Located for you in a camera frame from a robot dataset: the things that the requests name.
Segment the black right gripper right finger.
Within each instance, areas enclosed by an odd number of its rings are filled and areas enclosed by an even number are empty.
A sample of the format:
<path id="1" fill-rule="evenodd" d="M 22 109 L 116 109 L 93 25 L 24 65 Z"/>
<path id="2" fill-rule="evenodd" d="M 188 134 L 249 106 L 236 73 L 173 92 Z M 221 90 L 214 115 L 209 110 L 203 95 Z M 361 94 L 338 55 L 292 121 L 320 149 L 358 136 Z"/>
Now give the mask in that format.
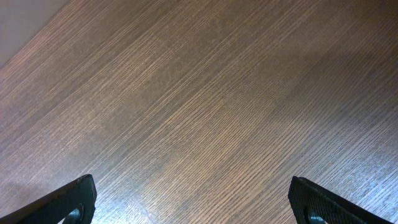
<path id="1" fill-rule="evenodd" d="M 292 177 L 288 199 L 299 224 L 392 224 L 304 177 Z"/>

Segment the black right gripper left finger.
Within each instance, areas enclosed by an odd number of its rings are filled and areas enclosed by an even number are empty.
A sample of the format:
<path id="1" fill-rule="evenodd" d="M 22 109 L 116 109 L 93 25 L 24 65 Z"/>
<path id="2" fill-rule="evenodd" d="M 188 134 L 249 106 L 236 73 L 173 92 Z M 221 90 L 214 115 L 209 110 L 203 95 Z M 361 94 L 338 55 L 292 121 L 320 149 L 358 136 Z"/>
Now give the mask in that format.
<path id="1" fill-rule="evenodd" d="M 1 223 L 91 223 L 97 191 L 85 174 L 1 218 Z"/>

